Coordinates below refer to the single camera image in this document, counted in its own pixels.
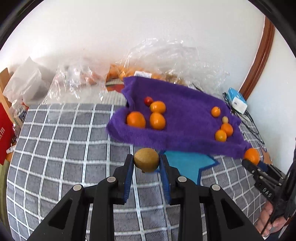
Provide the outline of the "large orange mandarin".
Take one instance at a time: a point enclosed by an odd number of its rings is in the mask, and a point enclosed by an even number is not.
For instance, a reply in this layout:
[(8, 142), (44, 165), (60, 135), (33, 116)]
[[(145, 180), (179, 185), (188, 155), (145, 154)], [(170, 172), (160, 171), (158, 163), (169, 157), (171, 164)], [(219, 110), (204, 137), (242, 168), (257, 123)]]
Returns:
[(126, 117), (126, 123), (134, 128), (145, 128), (146, 120), (142, 113), (138, 111), (132, 111)]

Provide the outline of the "fruit picture placemat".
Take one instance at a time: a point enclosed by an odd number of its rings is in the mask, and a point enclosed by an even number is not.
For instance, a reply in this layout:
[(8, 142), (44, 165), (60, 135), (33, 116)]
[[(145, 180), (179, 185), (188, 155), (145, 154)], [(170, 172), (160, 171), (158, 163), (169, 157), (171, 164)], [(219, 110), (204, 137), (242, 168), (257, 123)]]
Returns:
[(121, 93), (125, 85), (120, 79), (112, 79), (105, 84), (106, 93), (102, 97), (101, 103), (119, 106), (126, 105), (126, 98)]

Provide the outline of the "orange tangerine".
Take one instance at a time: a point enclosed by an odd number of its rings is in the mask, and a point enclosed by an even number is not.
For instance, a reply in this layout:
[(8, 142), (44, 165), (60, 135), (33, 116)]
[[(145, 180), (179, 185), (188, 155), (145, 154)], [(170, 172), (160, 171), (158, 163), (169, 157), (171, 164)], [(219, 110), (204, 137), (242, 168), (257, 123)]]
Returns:
[(227, 137), (230, 137), (233, 135), (234, 129), (232, 125), (230, 125), (229, 123), (223, 123), (220, 129), (226, 133)]
[(213, 107), (211, 109), (211, 115), (214, 117), (214, 118), (218, 118), (221, 114), (221, 109), (217, 106)]
[(163, 130), (166, 126), (166, 120), (160, 113), (152, 113), (149, 117), (149, 123), (154, 130)]
[(162, 101), (154, 101), (151, 103), (149, 107), (150, 111), (153, 113), (160, 113), (163, 114), (166, 112), (166, 105)]
[(257, 149), (249, 148), (245, 152), (243, 159), (250, 161), (254, 165), (258, 165), (260, 162), (260, 154)]

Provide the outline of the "small red cherry tomato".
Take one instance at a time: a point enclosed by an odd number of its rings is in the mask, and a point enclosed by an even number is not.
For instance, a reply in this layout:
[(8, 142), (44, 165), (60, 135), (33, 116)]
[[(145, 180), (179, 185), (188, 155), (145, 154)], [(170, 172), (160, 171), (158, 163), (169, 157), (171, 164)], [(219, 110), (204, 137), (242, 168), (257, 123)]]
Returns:
[(154, 102), (154, 100), (150, 96), (147, 96), (144, 98), (144, 104), (147, 107), (150, 107), (153, 102)]

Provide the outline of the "clear bag of fruits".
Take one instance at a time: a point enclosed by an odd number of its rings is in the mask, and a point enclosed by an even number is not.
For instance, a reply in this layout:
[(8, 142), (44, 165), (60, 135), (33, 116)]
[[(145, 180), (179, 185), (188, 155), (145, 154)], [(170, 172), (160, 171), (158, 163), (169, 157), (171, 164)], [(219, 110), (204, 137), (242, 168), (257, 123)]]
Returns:
[(42, 104), (100, 103), (109, 65), (89, 58), (61, 63)]

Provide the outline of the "clear plastic water bottle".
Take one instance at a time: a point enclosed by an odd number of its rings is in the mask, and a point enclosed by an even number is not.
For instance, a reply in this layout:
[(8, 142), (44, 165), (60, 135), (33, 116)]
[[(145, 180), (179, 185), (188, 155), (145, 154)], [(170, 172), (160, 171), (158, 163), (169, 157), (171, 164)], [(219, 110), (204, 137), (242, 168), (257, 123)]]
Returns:
[(17, 99), (13, 101), (11, 107), (13, 108), (15, 122), (20, 128), (22, 128), (28, 113), (28, 108)]

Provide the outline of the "brown-green kiwi-like fruit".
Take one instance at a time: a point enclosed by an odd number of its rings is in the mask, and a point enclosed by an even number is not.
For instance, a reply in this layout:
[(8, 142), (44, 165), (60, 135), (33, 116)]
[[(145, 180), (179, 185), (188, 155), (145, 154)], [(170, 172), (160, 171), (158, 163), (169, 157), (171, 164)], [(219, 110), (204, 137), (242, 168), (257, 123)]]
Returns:
[(134, 156), (134, 165), (141, 169), (143, 173), (156, 171), (159, 166), (159, 154), (151, 148), (142, 148)]

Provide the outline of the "grey checked tablecloth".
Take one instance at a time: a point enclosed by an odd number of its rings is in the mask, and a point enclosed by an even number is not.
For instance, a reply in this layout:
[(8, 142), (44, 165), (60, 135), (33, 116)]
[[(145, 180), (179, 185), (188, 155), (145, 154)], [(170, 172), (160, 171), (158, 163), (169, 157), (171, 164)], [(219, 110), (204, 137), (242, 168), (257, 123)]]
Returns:
[[(117, 110), (104, 104), (30, 107), (7, 179), (13, 239), (26, 240), (75, 184), (97, 184), (138, 151), (106, 133)], [(159, 173), (135, 168), (126, 204), (114, 208), (116, 240), (176, 240), (178, 222), (179, 207), (166, 205)]]

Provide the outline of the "brown wooden door frame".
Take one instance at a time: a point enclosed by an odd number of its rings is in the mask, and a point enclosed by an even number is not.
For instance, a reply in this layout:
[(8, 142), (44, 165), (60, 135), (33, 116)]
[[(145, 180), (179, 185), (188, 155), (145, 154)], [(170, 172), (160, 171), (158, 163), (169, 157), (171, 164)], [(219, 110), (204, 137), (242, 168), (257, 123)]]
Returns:
[(274, 34), (275, 26), (265, 16), (263, 32), (257, 49), (257, 53), (250, 67), (250, 70), (239, 90), (245, 100), (248, 100), (248, 97), (250, 97), (251, 93), (255, 89), (255, 86), (257, 85), (259, 78), (261, 77), (262, 72), (266, 66), (271, 48), (273, 46)]

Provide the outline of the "large clear plastic bag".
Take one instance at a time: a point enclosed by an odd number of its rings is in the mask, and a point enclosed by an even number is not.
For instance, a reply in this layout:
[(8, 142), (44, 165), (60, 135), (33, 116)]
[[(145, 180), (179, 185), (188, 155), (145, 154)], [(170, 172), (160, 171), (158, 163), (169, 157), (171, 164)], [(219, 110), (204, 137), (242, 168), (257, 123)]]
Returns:
[(125, 71), (151, 73), (152, 77), (187, 86), (220, 98), (229, 75), (212, 50), (182, 40), (146, 39), (118, 61)]

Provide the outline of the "small tan longan fruit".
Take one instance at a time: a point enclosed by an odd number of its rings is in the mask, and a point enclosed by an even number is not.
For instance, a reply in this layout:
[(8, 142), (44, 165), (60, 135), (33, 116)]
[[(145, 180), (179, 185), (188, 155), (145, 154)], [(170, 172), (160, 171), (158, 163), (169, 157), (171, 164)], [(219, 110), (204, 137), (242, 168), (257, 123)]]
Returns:
[(222, 123), (229, 123), (229, 119), (227, 116), (222, 117)]

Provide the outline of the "wooden chair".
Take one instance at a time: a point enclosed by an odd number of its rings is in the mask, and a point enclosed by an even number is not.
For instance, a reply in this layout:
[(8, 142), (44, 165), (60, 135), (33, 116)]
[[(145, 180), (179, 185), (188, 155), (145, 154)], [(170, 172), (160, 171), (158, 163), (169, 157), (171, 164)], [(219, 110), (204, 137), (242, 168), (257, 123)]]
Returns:
[(8, 115), (8, 117), (10, 118), (11, 122), (14, 123), (14, 119), (13, 119), (13, 115), (10, 112), (10, 107), (11, 107), (11, 103), (8, 101), (8, 99), (3, 95), (3, 91), (6, 87), (6, 85), (8, 84), (9, 80), (10, 80), (11, 76), (8, 72), (8, 68), (5, 68), (1, 73), (0, 73), (0, 86), (1, 86), (1, 90), (0, 90), (0, 98), (1, 98), (1, 104), (3, 105), (6, 114)]

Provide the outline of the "bag of small kumquats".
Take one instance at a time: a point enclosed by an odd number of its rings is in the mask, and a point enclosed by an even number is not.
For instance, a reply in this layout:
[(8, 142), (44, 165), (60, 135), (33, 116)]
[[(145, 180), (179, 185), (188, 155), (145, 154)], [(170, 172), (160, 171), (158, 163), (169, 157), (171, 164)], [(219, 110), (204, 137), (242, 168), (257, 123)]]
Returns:
[(131, 76), (143, 76), (157, 80), (166, 80), (165, 74), (151, 72), (140, 67), (126, 67), (123, 65), (111, 64), (105, 81), (109, 82), (113, 79), (120, 79), (123, 81), (124, 78)]

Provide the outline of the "blue tissue pack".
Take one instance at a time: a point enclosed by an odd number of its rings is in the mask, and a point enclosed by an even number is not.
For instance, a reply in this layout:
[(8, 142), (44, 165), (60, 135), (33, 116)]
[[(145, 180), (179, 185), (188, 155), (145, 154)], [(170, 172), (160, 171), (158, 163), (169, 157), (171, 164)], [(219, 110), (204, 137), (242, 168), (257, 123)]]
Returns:
[(247, 102), (243, 98), (240, 92), (234, 88), (229, 88), (227, 92), (227, 97), (231, 103), (231, 106), (240, 114), (244, 114), (247, 109)]

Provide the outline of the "small orange with stem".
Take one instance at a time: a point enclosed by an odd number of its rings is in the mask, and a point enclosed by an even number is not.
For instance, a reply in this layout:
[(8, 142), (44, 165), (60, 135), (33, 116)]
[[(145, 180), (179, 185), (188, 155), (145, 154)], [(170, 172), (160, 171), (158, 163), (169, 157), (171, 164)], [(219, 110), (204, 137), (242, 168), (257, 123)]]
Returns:
[(224, 130), (217, 130), (217, 132), (215, 132), (215, 140), (218, 142), (226, 142), (227, 134)]

